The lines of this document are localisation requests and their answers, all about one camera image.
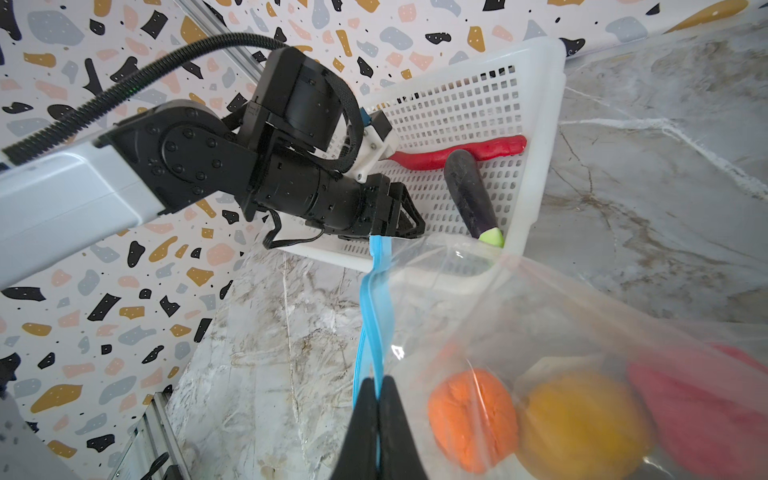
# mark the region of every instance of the plastic basket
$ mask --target plastic basket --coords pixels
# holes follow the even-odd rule
[[[478,55],[359,99],[368,112],[383,109],[400,136],[399,151],[422,153],[494,137],[522,134],[525,152],[481,162],[480,172],[505,235],[504,249],[522,254],[538,218],[554,147],[565,86],[565,50],[558,39],[533,38],[501,51]],[[326,152],[338,155],[343,129]],[[443,180],[442,170],[412,171],[380,161],[371,173],[403,182],[424,217],[426,233],[468,235]],[[277,237],[313,237],[304,220],[281,214]],[[367,241],[323,235],[283,250],[367,272]]]

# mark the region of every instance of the black cable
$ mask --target black cable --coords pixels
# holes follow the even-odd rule
[[[291,245],[296,245],[297,243],[309,243],[317,240],[320,238],[326,231],[321,230],[320,233],[318,233],[316,236],[312,238],[300,238],[295,240],[275,240],[275,237],[278,233],[283,229],[283,222],[280,221],[280,215],[271,208],[269,209],[270,215],[272,215],[272,223],[275,224],[275,227],[269,231],[264,236],[264,240],[262,240],[262,244],[264,245],[264,248],[267,250],[272,250],[273,248],[282,248],[282,247],[290,247]]]
[[[362,144],[362,130],[364,127],[362,125],[362,117],[360,116],[360,106],[357,104],[357,98],[355,98],[355,95],[349,89],[349,85],[344,80],[337,77],[330,70],[326,73],[326,80],[336,96],[339,97],[344,120],[349,125],[349,147],[346,145],[342,147],[337,160],[321,160],[322,164],[330,170],[337,170],[344,174],[352,168],[355,160],[357,160],[357,154]]]
[[[160,467],[168,461],[169,457],[170,455],[168,455],[168,452],[163,452],[154,460],[154,462],[152,462],[152,465],[149,467],[149,472],[147,472],[145,476],[141,477],[140,480],[152,480],[152,475],[154,475],[157,470],[160,470]]]
[[[3,148],[2,151],[15,165],[33,160],[72,135],[77,134],[120,103],[126,101],[156,80],[171,73],[184,63],[209,54],[212,51],[237,46],[266,48],[269,50],[286,47],[281,41],[254,33],[225,33],[198,40],[172,51],[163,58],[157,59],[120,83],[101,92],[77,110],[70,112],[61,120],[53,123],[53,125],[37,131],[22,141]],[[332,72],[329,71],[329,73],[326,75],[326,79],[339,97],[345,117],[349,116],[352,119],[350,122],[352,125],[350,134],[353,136],[353,148],[338,160],[342,166],[349,164],[351,167],[357,157],[360,139],[362,139],[362,119],[358,115],[357,100],[349,86]]]

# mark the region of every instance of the orange toy fruit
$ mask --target orange toy fruit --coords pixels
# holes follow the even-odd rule
[[[446,457],[471,473],[485,473],[518,447],[512,397],[490,372],[449,377],[427,405],[435,441]]]

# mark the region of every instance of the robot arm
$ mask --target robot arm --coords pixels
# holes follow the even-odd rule
[[[349,143],[337,160],[317,157],[342,114]],[[23,143],[3,150],[3,163],[15,167],[0,174],[0,287],[217,190],[234,195],[248,221],[280,212],[319,235],[416,237],[425,229],[404,185],[368,175],[398,143],[386,116],[358,111],[346,84],[295,48],[272,53],[253,98],[223,120],[175,100],[35,160],[19,154]],[[276,234],[265,237],[267,248],[311,240]]]

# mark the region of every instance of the red chili pepper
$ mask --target red chili pepper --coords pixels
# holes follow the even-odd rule
[[[499,137],[493,140],[463,144],[445,150],[427,152],[425,154],[406,154],[396,151],[391,160],[396,161],[409,170],[439,170],[445,167],[445,161],[455,150],[467,150],[477,161],[491,160],[497,157],[509,157],[523,153],[528,143],[522,135],[514,137]]]

